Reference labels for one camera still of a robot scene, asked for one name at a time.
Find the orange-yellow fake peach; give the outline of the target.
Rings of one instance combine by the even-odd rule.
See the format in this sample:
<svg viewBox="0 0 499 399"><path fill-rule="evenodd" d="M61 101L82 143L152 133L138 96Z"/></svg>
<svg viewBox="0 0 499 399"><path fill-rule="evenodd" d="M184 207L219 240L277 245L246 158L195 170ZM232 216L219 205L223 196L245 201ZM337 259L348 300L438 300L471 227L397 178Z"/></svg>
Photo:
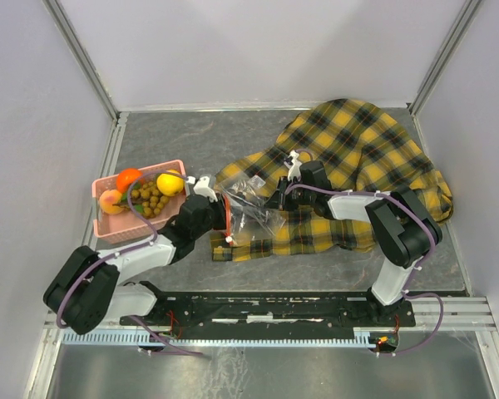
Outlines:
<svg viewBox="0 0 499 399"><path fill-rule="evenodd" d="M115 215L121 213L124 208L120 205L122 193L119 190L105 190L101 193L98 205L104 214Z"/></svg>

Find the dark fake grape bunch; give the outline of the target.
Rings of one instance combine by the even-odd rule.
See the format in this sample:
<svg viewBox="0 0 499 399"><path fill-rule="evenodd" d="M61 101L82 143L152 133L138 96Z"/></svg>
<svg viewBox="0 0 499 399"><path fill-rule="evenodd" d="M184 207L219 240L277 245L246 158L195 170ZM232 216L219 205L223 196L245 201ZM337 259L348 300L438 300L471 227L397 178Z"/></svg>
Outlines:
<svg viewBox="0 0 499 399"><path fill-rule="evenodd" d="M240 206L257 207L259 205L259 198L251 190L228 188L227 193Z"/></svg>

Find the clear zip top bag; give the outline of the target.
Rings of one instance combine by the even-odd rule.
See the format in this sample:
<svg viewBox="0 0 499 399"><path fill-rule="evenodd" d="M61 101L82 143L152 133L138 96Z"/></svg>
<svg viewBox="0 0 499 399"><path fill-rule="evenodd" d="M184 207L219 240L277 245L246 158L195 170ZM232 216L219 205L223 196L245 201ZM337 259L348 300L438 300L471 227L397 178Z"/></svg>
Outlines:
<svg viewBox="0 0 499 399"><path fill-rule="evenodd" d="M218 184L221 194L229 202L230 229L225 241L231 247L249 245L252 241L272 239L284 226L286 219L276 209L266 209L269 196L264 192L265 182L257 175L239 173ZM240 206L227 193L228 188L252 191L259 198L257 207Z"/></svg>

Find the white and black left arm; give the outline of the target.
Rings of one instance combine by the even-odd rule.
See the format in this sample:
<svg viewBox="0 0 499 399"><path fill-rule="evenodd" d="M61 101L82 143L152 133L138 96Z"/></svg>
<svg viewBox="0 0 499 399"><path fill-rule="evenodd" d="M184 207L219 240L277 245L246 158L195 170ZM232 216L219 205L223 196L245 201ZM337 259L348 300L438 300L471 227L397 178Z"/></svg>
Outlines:
<svg viewBox="0 0 499 399"><path fill-rule="evenodd" d="M195 242L227 224L225 201L190 195L166 224L150 238L97 252L76 248L43 294L43 302L56 314L59 328L83 335L101 322L142 317L150 324L166 318L167 304L149 283L124 283L147 270L175 264L195 249Z"/></svg>

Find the orange fake tangerine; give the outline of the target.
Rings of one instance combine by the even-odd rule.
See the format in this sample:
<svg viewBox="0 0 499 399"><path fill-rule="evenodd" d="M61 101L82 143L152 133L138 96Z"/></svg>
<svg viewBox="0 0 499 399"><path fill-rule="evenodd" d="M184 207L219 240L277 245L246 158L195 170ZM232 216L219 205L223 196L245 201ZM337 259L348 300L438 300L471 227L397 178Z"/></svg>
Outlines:
<svg viewBox="0 0 499 399"><path fill-rule="evenodd" d="M135 168L123 170L116 177L116 189L122 194L126 193L132 183L143 176L142 172Z"/></svg>

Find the brown fake longan bunch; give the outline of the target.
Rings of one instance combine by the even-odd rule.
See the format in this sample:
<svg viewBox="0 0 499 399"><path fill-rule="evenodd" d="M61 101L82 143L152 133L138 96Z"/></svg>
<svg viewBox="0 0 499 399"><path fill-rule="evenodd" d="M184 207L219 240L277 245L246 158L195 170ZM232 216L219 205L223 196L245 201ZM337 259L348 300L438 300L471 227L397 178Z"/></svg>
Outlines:
<svg viewBox="0 0 499 399"><path fill-rule="evenodd" d="M145 219L153 219L161 214L169 198L162 195L153 181L137 183L131 191L132 207Z"/></svg>

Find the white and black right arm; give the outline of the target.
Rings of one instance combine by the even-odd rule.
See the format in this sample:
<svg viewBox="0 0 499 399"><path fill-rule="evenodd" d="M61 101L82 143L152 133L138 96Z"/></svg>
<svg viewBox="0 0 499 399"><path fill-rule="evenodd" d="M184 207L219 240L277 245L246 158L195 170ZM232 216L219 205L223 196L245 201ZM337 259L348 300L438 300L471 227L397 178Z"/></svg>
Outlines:
<svg viewBox="0 0 499 399"><path fill-rule="evenodd" d="M366 303L349 310L352 319L367 318L384 325L392 319L407 294L408 282L420 263L442 240L442 231L412 189L400 186L389 192L334 190L322 162L292 161L266 200L268 209L294 211L302 205L330 220L368 223L384 260L367 291Z"/></svg>

